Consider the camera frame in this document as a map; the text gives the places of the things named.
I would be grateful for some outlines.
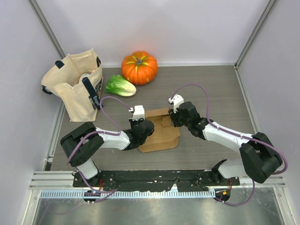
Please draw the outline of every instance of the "gray floor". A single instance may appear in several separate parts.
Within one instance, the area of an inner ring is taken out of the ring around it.
[[[252,188],[235,189],[230,202],[244,202],[251,191]],[[284,225],[284,222],[273,189],[257,188],[253,199],[239,207],[222,205],[211,198],[113,199],[95,205],[83,205],[82,199],[41,199],[33,224]]]
[[[103,69],[104,87],[113,74],[120,74],[120,68]],[[133,97],[119,97],[129,106],[143,105],[146,110],[168,107],[168,98],[180,86],[186,83],[201,84],[209,93],[210,117],[219,124],[243,133],[253,133],[250,117],[240,90],[233,66],[201,67],[160,67],[157,77],[145,86],[138,86]],[[206,99],[198,87],[185,87],[180,94],[191,101],[201,116],[205,116]],[[107,96],[103,88],[101,96]],[[108,99],[104,109],[123,129],[130,128],[130,113],[120,103]],[[82,123],[69,122],[65,113],[61,126],[61,137]],[[97,113],[96,127],[116,130],[113,124],[102,114]],[[179,145],[170,150],[141,153],[138,149],[120,151],[116,149],[98,150],[92,157],[99,170],[130,169],[209,169],[222,159],[236,159],[238,154],[217,143],[193,137],[185,127],[180,128]],[[54,154],[51,170],[73,170],[66,165],[66,155],[58,145]]]

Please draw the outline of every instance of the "black mounting plate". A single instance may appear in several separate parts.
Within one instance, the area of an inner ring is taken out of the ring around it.
[[[208,190],[209,186],[228,186],[228,179],[216,183],[213,172],[206,170],[107,170],[98,174],[93,186],[99,187],[101,179],[104,191],[117,188],[126,192],[162,192],[176,184],[179,192],[192,192]],[[231,184],[238,186],[240,181],[232,178]],[[74,173],[73,186],[86,187],[78,172]]]

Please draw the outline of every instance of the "toy pumpkin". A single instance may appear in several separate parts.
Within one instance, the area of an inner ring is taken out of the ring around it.
[[[126,56],[122,62],[122,75],[135,85],[144,85],[154,79],[158,72],[158,62],[148,53],[137,51]]]

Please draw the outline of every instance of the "white wall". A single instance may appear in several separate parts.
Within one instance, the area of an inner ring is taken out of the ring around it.
[[[289,162],[284,174],[300,213],[300,1],[280,0],[240,71],[255,120]]]
[[[235,63],[268,0],[38,0],[66,53],[104,66],[146,50],[159,64]]]
[[[60,100],[41,91],[59,59],[27,1],[0,7],[0,214],[18,225],[34,170],[41,170]]]

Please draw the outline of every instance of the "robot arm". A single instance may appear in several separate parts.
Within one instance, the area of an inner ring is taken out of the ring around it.
[[[96,131],[95,134],[83,142],[70,160],[71,166],[77,167],[87,180],[96,178],[96,175],[99,173],[90,158],[99,148],[132,150],[144,144],[146,138],[154,132],[153,123],[145,120],[145,112],[142,105],[135,106],[129,111],[133,113],[132,118],[129,119],[130,129],[122,130],[119,133],[102,130],[95,127],[92,122],[86,122],[61,139],[60,144],[66,156],[69,157],[84,136]]]
[[[200,117],[191,102],[184,102],[180,95],[169,99],[169,103],[173,105],[169,114],[175,127],[186,126],[193,136],[217,142],[240,154],[241,160],[222,160],[217,164],[217,171],[223,178],[249,176],[258,183],[264,183],[282,165],[281,157],[274,150],[243,138],[254,138],[272,145],[265,134],[244,134],[210,120],[213,126],[207,118]]]

